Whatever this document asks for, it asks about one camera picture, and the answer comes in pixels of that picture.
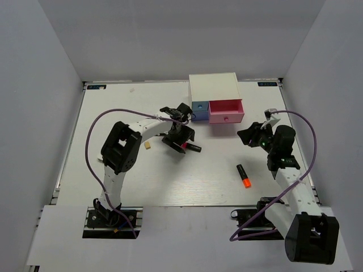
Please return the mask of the pink highlighter marker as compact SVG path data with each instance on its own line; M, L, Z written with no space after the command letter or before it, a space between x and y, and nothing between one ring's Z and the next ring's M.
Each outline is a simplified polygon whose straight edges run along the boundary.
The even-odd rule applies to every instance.
M193 152L198 152L200 153L202 148L197 146L197 145L194 145L194 144L191 144L191 143L184 143L181 145L181 147L184 149L184 150L191 150Z

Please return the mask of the pink drawer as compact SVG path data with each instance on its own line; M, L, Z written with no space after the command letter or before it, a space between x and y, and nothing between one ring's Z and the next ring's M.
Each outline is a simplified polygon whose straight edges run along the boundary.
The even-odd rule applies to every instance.
M208 115L210 124L241 123L244 117L242 100L210 101Z

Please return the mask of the orange highlighter marker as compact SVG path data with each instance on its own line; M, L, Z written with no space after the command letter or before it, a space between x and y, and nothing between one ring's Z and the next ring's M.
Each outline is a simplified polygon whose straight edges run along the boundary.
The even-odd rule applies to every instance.
M251 182L246 174L246 171L244 170L243 166L241 164L237 165L237 170L238 173L241 177L242 183L244 185L245 188L250 188L251 187Z

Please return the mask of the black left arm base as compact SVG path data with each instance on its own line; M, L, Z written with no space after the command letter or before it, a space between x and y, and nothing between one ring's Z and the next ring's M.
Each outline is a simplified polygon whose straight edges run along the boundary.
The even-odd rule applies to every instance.
M136 239L141 231L143 209L141 207L125 207L121 211L128 217L134 228L133 233L126 219L116 214L110 223L94 208L87 209L85 225L83 228L83 239Z

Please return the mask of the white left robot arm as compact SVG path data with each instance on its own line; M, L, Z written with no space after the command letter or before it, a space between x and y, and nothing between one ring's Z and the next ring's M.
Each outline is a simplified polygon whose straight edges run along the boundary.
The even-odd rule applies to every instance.
M114 226L122 217L120 196L125 174L135 165L143 143L164 133L162 143L183 154L184 144L195 140L195 131L187 126L192 117L192 109L187 104L163 107L155 115L121 111L144 116L144 119L132 124L115 123L101 148L104 180L96 179L102 186L102 193L94 200L94 208L107 226Z

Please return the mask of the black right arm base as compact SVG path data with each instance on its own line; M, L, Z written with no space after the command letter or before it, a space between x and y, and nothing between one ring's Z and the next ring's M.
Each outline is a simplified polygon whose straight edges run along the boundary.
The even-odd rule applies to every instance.
M257 208L252 209L235 209L230 213L231 219L237 222L237 228L242 226L246 221L252 218L257 213ZM242 229L238 233L238 237L252 235L259 232L273 231L275 226L264 217L260 215L257 219L251 222L246 228ZM268 233L260 236L247 237L244 240L256 241L256 240L283 240L279 232Z

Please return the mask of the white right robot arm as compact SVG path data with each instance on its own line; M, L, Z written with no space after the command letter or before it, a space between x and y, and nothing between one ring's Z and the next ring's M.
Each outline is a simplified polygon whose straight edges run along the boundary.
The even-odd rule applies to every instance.
M339 222L326 215L302 181L300 166L292 154L295 130L287 125L272 129L254 122L237 132L244 145L267 152L267 166L282 189L281 196L267 200L256 212L263 226L274 225L284 238L292 262L332 265L335 261Z

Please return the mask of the tan eraser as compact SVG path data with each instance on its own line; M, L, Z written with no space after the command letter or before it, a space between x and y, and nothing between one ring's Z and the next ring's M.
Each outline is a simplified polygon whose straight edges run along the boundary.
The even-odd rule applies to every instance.
M144 143L144 146L145 146L145 148L146 148L147 150L151 148L151 145L150 145L150 143L149 143L148 141L146 141L146 142Z

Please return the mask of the blue wide drawer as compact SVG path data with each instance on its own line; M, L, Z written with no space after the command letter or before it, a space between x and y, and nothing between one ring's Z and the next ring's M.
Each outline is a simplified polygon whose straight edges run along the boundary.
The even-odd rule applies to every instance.
M192 113L192 122L196 121L208 121L209 120L209 113L208 111L197 111Z

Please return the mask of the light blue small drawer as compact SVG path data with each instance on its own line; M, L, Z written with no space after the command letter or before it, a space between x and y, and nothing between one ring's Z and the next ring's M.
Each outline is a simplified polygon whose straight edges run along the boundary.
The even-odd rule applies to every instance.
M193 112L207 112L209 107L208 101L193 101L192 110Z

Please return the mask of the right blue table label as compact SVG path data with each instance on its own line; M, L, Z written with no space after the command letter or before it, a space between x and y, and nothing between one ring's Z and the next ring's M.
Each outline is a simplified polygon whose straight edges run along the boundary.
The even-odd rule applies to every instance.
M258 82L259 87L277 87L278 84L276 82Z

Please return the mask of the blue table label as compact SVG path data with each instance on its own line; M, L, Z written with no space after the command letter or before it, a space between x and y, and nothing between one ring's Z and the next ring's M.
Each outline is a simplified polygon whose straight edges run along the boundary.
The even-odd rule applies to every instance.
M259 87L277 87L278 84L276 82L258 82Z
M107 88L106 84L96 84L96 85L88 85L88 90L104 90Z

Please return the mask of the white drawer cabinet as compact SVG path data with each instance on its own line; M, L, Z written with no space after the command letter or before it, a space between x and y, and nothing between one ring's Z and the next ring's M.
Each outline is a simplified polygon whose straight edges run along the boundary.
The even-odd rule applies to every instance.
M241 99L236 73L189 75L191 102Z

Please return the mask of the left blue table label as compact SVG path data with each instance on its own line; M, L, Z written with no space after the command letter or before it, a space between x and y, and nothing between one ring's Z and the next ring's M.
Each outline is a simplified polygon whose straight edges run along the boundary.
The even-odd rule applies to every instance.
M88 85L88 90L104 90L107 88L106 84L96 84L96 85Z

